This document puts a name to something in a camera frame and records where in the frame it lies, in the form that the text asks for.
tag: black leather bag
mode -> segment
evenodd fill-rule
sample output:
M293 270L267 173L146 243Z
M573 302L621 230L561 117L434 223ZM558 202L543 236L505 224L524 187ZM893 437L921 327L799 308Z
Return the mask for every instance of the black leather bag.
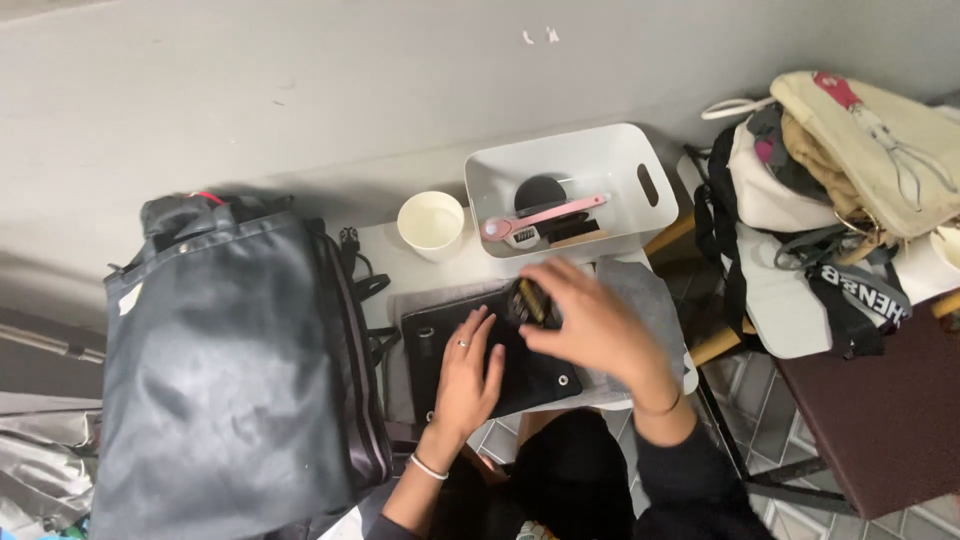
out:
M337 245L282 206L164 197L105 279L93 538L250 538L332 522L391 475Z
M490 313L496 314L496 321L487 339L485 362L497 343L503 344L507 354L500 399L493 408L491 418L576 396L583 391L572 365L527 348L526 342L516 332L516 326L508 322L507 296L506 290L495 290L407 313L400 318L417 424L427 424L437 402L446 342L460 323L467 320L470 312L483 305L487 306Z

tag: left hand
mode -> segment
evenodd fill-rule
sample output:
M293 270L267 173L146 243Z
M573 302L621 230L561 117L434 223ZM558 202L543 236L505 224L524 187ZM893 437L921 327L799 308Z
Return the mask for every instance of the left hand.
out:
M446 342L437 403L430 422L444 438L456 440L461 446L487 421L500 398L506 353L503 345L493 347L484 379L487 337L496 320L496 315L485 318L486 314L486 306L472 311Z

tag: white strap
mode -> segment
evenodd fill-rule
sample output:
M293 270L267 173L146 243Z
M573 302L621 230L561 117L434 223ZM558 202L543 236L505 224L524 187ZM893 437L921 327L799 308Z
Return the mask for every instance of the white strap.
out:
M445 475L441 475L440 473L434 473L433 471L431 471L430 469L428 469L426 465L420 463L420 460L417 459L417 456L416 456L415 454L410 454L410 460L413 461L418 467L420 467L421 469L423 469L424 473L430 475L431 477L433 477L433 478L435 478L435 479L437 479L437 480L446 480L446 479L450 478L450 473L446 473Z
M738 114L743 114L744 112L761 110L771 103L775 103L776 101L777 98L773 96L761 99L759 101L746 98L728 99L727 101L721 101L720 103L707 107L706 110L700 113L700 117L704 120L716 120L717 118L736 116Z

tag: white sticker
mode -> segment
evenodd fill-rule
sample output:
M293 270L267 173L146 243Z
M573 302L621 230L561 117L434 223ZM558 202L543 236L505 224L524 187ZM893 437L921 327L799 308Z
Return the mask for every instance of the white sticker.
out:
M140 289L143 287L143 282L140 282L133 288L132 291L128 292L120 299L120 302L117 302L117 305L120 306L120 316L124 316L136 306L136 299L140 298Z

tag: right hand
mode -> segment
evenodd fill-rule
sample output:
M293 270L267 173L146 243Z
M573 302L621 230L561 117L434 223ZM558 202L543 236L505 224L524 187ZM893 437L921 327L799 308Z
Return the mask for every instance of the right hand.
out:
M636 315L605 285L566 260L525 266L520 276L542 287L564 315L558 331L520 328L532 351L609 373L628 386L669 371L666 353Z

